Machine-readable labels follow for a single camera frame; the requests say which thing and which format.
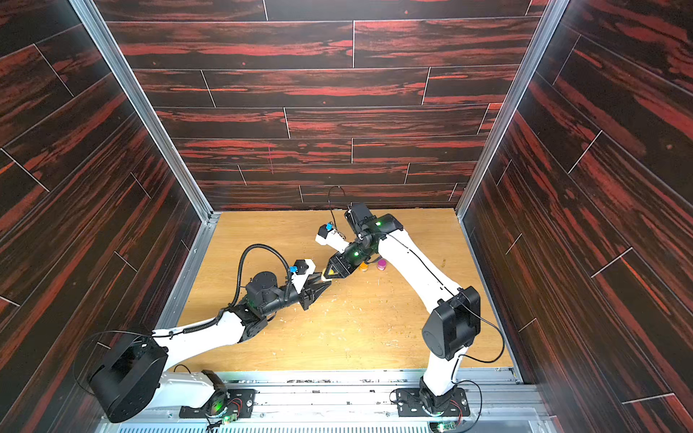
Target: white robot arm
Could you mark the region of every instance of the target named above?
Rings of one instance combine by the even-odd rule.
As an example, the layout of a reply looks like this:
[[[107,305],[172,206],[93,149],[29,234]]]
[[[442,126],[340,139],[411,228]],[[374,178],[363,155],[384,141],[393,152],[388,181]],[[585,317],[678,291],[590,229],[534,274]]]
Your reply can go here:
[[[479,294],[472,287],[461,289],[441,272],[392,215],[376,217],[359,203],[344,216],[356,234],[354,242],[347,243],[332,224],[320,227],[315,238],[338,251],[323,277],[346,278],[375,254],[404,276],[430,313],[422,334],[431,354],[419,394],[427,412],[440,413],[450,402],[459,361],[481,330]]]

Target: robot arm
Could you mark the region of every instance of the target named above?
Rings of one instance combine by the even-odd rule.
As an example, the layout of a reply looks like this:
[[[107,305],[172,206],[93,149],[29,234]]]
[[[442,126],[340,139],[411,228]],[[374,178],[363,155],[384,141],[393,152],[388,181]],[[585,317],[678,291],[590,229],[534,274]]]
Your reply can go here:
[[[244,251],[243,258],[252,247],[255,246]],[[272,250],[266,245],[261,247]],[[311,259],[296,260],[292,267],[286,267],[290,279],[288,276],[285,285],[278,287],[273,273],[260,272],[245,286],[247,294],[243,299],[236,305],[230,303],[222,308],[214,318],[157,329],[150,335],[124,334],[89,378],[89,385],[109,421],[120,423],[145,408],[169,406],[199,408],[195,413],[200,416],[218,418],[224,415],[231,396],[214,372],[169,373],[166,370],[213,348],[253,338],[271,320],[267,316],[289,305],[300,303],[307,310],[331,284],[323,280],[320,273],[314,273],[315,264]]]
[[[431,414],[442,412],[455,387],[459,359],[481,331],[479,294],[472,287],[461,289],[441,272],[392,215],[377,218],[364,204],[355,204],[344,216],[356,234],[352,243],[331,224],[322,226],[316,237],[321,245],[338,251],[330,258],[323,277],[346,278],[375,254],[404,276],[430,313],[422,330],[431,354],[421,379],[421,402]]]

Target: metal extrusion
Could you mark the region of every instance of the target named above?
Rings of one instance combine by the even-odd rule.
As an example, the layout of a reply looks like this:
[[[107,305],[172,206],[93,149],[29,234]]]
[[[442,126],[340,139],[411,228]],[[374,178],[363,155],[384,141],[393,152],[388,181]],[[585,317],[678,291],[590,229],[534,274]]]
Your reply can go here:
[[[149,131],[150,136],[164,156],[166,163],[173,174],[178,179],[183,191],[190,199],[195,212],[201,221],[206,222],[213,213],[212,207],[207,198],[202,194],[202,190],[197,185],[190,171],[183,163],[183,159],[178,154],[168,133],[161,124],[152,104],[144,94],[144,90],[135,78],[134,72],[125,59],[118,43],[113,38],[111,30],[106,25],[101,13],[98,11],[93,0],[69,0],[77,16],[87,29],[96,48],[101,52],[104,60],[108,64],[113,76],[123,88],[135,112]]]

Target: black motor housing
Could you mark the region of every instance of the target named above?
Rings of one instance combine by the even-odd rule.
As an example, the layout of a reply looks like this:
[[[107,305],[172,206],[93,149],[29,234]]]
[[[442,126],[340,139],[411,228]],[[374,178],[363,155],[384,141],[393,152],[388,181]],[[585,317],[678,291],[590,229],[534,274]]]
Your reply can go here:
[[[470,346],[481,332],[479,293],[471,286],[458,290],[459,293],[447,301],[438,300],[438,306],[421,330],[430,351],[448,361],[459,349]]]

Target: red wood grain panel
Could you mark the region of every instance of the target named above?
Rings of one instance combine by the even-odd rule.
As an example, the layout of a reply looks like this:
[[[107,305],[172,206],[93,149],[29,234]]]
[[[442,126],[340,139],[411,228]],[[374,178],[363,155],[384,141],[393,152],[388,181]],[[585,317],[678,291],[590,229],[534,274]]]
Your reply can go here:
[[[265,0],[274,21],[337,19],[428,19],[515,17],[527,10],[527,0]]]
[[[359,68],[518,64],[538,18],[357,21]]]
[[[12,432],[48,431],[51,422],[58,417],[59,409],[74,385],[72,362],[82,365],[88,350],[78,349],[84,338],[105,330],[106,323],[117,307],[125,289],[134,278],[135,271],[116,254],[111,254],[107,264],[89,288],[72,317],[50,350],[40,362],[36,374],[27,382],[17,401],[0,423],[0,429]]]
[[[135,69],[133,72],[155,107],[214,107],[202,71]]]
[[[555,87],[638,161],[693,200],[693,96],[582,37]]]
[[[377,108],[287,108],[292,138],[476,134],[484,105]]]
[[[272,164],[240,167],[248,185],[403,184],[406,164]]]
[[[0,57],[80,23],[66,0],[5,0],[0,16]]]
[[[540,17],[544,14],[544,10],[548,4],[549,0],[531,0],[529,2],[529,8],[527,9],[527,16]]]
[[[205,71],[217,107],[420,105],[426,68]]]
[[[476,161],[486,135],[354,139],[354,163]]]
[[[413,162],[407,170],[406,184],[466,183],[476,167],[476,161]]]
[[[353,63],[351,21],[111,22],[108,26],[133,68],[334,69]]]
[[[10,143],[70,98],[70,92],[36,46],[27,46],[1,58],[0,147]]]
[[[116,250],[135,269],[142,266],[171,217],[179,201],[178,188],[176,178],[169,175],[167,182],[155,191],[152,199],[128,216],[130,231]]]
[[[558,415],[571,432],[598,432],[601,420],[585,412],[580,397],[572,390],[570,381],[561,366],[560,359],[552,349],[542,329],[543,321],[534,321],[521,333],[522,343],[527,347],[536,386],[549,410]]]
[[[599,133],[598,127],[536,73],[518,112],[566,172]]]
[[[491,132],[491,128],[498,117],[498,113],[500,113],[501,107],[502,103],[489,104],[486,114],[484,115],[484,120],[482,121],[481,126],[479,126],[479,131],[477,132],[478,134],[488,134]]]
[[[592,275],[630,244],[621,237],[558,162],[515,114],[504,138],[505,148],[543,203],[551,221],[575,251],[585,275]]]
[[[431,68],[423,104],[501,103],[517,70],[516,64]]]
[[[580,256],[563,239],[545,212],[544,201],[530,191],[525,179],[513,163],[498,186],[544,274],[545,286],[552,288],[533,306],[534,312],[554,342],[583,410],[606,423],[607,431],[628,431],[620,402],[669,389],[601,290],[581,271]]]
[[[693,432],[693,418],[676,396],[665,396],[624,406],[639,420],[643,432]]]
[[[8,412],[34,371],[39,369],[82,298],[98,280],[113,251],[124,239],[128,232],[128,216],[146,199],[144,191],[132,177],[115,188],[113,196],[64,251],[0,333],[3,353],[0,372],[7,378],[0,397],[0,414]]]
[[[369,202],[368,209],[439,209],[454,208],[457,200],[452,202]],[[330,206],[327,203],[228,203],[218,204],[215,209],[219,211],[327,211]]]
[[[9,303],[4,299],[0,299],[0,332],[5,328],[5,325],[10,322],[12,316],[17,312],[17,306]]]
[[[6,154],[0,152],[0,238],[46,196],[41,187]]]
[[[595,277],[614,311],[686,407],[693,409],[693,315],[635,251]]]
[[[131,118],[60,189],[0,240],[0,295],[23,303],[146,152]]]
[[[280,108],[156,108],[168,135],[195,139],[286,139]]]
[[[327,193],[330,186],[314,185],[301,186],[301,194],[306,203],[327,203]],[[412,184],[412,185],[348,185],[344,187],[346,197],[336,197],[331,194],[331,201],[336,206],[338,203],[365,202],[397,203],[397,202],[437,202],[450,201],[455,184]]]
[[[36,47],[73,95],[111,71],[82,25],[41,41]]]
[[[5,147],[48,189],[66,179],[133,112],[112,74]]]
[[[200,189],[216,211],[228,203],[300,203],[301,192],[294,185],[236,185],[235,182],[198,181]]]
[[[173,143],[187,164],[269,164],[270,160],[273,164],[351,162],[349,139],[174,139]]]
[[[536,71],[553,84],[579,37],[579,33],[559,23],[551,37],[551,41],[549,41],[549,45],[546,47],[546,51],[544,51],[544,55],[541,56],[541,61],[536,67]]]
[[[693,310],[693,206],[603,134],[570,176]]]
[[[173,176],[173,172],[150,137],[145,139],[143,146],[148,147],[148,150],[132,169],[132,175],[150,197],[156,197],[158,193],[163,191],[161,185],[164,185]]]
[[[563,20],[591,40],[693,91],[692,10],[687,2],[573,2]]]
[[[106,21],[265,21],[262,0],[95,0]]]

